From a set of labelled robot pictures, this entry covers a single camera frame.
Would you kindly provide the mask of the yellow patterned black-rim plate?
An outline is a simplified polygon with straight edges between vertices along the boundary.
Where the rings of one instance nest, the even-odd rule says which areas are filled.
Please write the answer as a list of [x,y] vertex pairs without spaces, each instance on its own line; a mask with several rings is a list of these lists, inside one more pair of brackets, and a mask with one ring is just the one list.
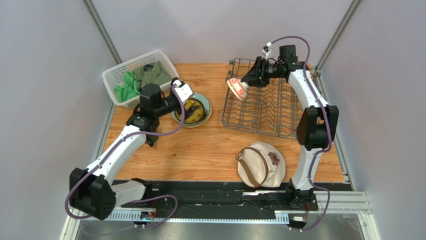
[[195,98],[190,98],[184,103],[184,124],[199,123],[205,115],[203,103]]

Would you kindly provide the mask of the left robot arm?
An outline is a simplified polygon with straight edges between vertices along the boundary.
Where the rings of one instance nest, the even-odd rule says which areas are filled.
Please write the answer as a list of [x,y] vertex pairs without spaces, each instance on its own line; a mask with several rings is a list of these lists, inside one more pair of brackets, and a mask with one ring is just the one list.
[[144,86],[139,104],[133,109],[125,127],[113,144],[86,168],[75,168],[69,176],[69,193],[64,208],[69,217],[82,220],[94,217],[106,219],[116,207],[125,204],[151,202],[144,198],[148,183],[133,178],[125,183],[113,184],[116,175],[143,144],[153,137],[165,136],[157,132],[160,118],[174,111],[186,117],[184,104],[194,92],[189,84],[172,80],[171,91],[164,96],[159,85]]

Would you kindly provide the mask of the light green flower plate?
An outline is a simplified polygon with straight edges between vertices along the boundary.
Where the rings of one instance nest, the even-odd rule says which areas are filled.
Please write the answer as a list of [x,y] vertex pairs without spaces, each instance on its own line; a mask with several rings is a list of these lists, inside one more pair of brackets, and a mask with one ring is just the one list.
[[207,109],[209,109],[210,108],[210,106],[211,106],[211,104],[210,104],[210,102],[209,102],[209,100],[204,96],[204,95],[202,95],[202,94],[200,94],[200,93],[194,93],[194,95],[193,95],[193,97],[191,97],[191,98],[193,98],[193,99],[197,99],[197,100],[199,100],[199,101],[201,101],[202,103],[203,103],[203,105],[204,105],[204,109],[205,109],[205,115],[204,115],[204,117],[206,116],[206,110]]

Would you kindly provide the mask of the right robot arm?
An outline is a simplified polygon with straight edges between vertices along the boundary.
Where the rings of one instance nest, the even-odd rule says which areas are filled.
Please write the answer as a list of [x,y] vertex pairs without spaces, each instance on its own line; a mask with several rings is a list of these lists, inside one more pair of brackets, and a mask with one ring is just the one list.
[[255,59],[241,81],[249,87],[265,87],[270,79],[285,79],[301,103],[303,113],[296,129],[300,155],[285,199],[288,208],[299,209],[313,200],[315,174],[321,156],[332,148],[339,109],[321,96],[307,63],[298,60],[295,45],[280,46],[279,56],[273,62],[271,46],[268,43],[263,47],[263,56]]

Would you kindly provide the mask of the cream bird plate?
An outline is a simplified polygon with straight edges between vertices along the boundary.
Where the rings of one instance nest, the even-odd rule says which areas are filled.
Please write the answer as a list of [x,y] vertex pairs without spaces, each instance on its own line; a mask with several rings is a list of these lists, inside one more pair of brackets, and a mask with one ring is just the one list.
[[[210,108],[206,110],[205,117],[200,122],[197,122],[197,123],[184,123],[182,126],[185,127],[185,128],[197,128],[197,127],[200,127],[201,125],[205,124],[209,120],[209,118],[211,117],[212,113],[213,113],[213,109],[212,109],[212,106],[210,105]],[[172,112],[171,116],[172,116],[172,118],[176,122],[178,122],[178,123],[181,122],[181,120],[176,116],[176,111]]]

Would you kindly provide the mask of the dark green mug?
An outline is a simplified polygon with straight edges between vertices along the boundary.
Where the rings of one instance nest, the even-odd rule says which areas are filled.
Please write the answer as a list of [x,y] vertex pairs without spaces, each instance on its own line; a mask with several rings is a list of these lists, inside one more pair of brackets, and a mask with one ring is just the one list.
[[155,145],[155,142],[158,140],[156,136],[146,136],[146,144],[151,148]]

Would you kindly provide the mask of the red white ceramic bowl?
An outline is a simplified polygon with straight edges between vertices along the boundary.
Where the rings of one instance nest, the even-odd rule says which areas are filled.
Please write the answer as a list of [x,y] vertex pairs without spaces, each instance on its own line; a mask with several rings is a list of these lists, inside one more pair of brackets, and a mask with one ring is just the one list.
[[239,78],[230,78],[226,81],[231,92],[240,100],[244,101],[248,95],[249,85]]

